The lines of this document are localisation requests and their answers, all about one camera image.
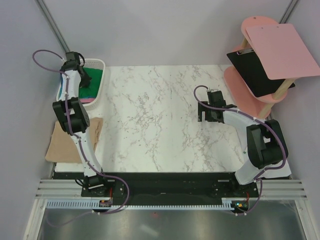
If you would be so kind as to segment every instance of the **gray wall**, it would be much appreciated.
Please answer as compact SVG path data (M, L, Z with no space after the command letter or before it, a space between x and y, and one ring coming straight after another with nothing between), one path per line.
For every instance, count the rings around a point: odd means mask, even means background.
M253 15L290 0L44 0L73 51L108 66L230 64Z
M32 53L62 53L34 0L6 0L0 7L0 239L22 238L42 177L55 116L57 73L40 69ZM58 68L61 61L39 56Z
M320 64L320 1L301 0L292 23ZM320 224L320 77L301 78L273 108L289 149L289 165L302 180Z

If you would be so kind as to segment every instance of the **black mounting plate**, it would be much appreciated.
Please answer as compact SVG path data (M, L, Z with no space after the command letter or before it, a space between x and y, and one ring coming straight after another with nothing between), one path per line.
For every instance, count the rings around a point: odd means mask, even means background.
M129 185L127 206L196 206L221 205L222 198L257 198L256 183L234 189L234 172L108 172ZM55 172L53 179L83 179L83 173ZM114 205L121 205L127 196L124 184L116 180L112 187Z

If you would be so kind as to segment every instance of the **white plastic basket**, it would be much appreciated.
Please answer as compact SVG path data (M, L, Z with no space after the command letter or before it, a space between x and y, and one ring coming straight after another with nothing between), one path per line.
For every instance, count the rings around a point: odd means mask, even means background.
M89 102L89 103L83 103L83 106L84 106L85 110L90 111L90 110L95 109L99 104L100 94L101 94L103 82L104 82L104 79L105 79L106 64L105 64L104 61L102 61L100 59L86 58L85 59L85 63L84 63L84 67L85 68L102 70L101 82L100 82L98 94L97 94L95 100L92 101L92 102ZM57 101L59 100L60 88L61 88L61 86L59 87L58 92L56 94L56 100Z

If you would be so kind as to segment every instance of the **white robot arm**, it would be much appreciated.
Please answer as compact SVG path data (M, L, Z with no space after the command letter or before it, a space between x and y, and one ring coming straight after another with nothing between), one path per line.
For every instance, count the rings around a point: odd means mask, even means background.
M67 61L61 68L65 73L62 75L61 96L52 104L53 110L62 130L70 135L76 145L83 164L86 186L89 189L101 187L104 181L97 175L97 171L101 173L102 167L92 147L89 133L90 119L78 98L79 87L89 85L91 78L83 69L77 52L68 52L66 58Z
M237 109L236 106L226 105L222 92L219 90L208 90L208 100L202 103L216 108ZM202 121L202 114L208 122L219 122L235 127L239 141L242 145L244 165L235 172L235 178L240 185L252 183L259 173L269 167L278 167L282 163L283 155L281 149L268 130L249 119L248 117L232 111L212 110L198 104L198 121ZM286 156L288 150L279 123L276 120L263 121L271 127L280 138L284 146ZM265 171L260 178L280 178L291 174L288 161L284 167L272 171Z

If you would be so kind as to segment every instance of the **marble tabletop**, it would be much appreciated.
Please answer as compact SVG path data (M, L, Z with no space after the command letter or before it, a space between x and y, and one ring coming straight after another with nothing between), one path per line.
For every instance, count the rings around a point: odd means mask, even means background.
M97 109L103 118L95 154L105 172L233 172L244 163L234 127L198 122L193 90L207 85L233 100L224 83L228 65L107 67ZM205 89L200 100L207 101ZM57 163L56 172L83 172Z

